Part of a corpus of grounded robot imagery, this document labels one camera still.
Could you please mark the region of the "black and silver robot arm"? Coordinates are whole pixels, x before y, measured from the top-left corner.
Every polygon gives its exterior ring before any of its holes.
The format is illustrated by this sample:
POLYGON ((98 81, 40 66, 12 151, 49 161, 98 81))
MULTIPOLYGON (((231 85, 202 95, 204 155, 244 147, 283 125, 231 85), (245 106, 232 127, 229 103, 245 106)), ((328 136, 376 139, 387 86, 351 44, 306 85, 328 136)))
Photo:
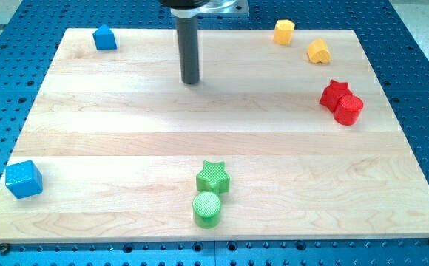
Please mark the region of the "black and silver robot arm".
POLYGON ((248 0, 159 0, 177 18, 247 16, 248 0))

